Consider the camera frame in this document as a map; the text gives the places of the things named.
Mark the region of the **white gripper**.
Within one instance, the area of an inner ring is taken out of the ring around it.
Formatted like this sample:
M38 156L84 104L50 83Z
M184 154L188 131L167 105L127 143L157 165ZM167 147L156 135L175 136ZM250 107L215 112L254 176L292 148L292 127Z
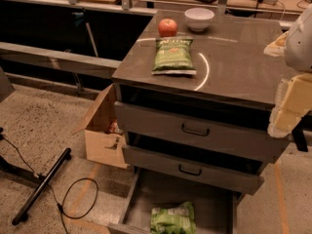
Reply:
M312 4L263 51L271 57L285 56L286 64L297 71L312 71ZM312 110L312 74L303 73L291 80L282 79L275 96L267 133L281 138L290 134Z

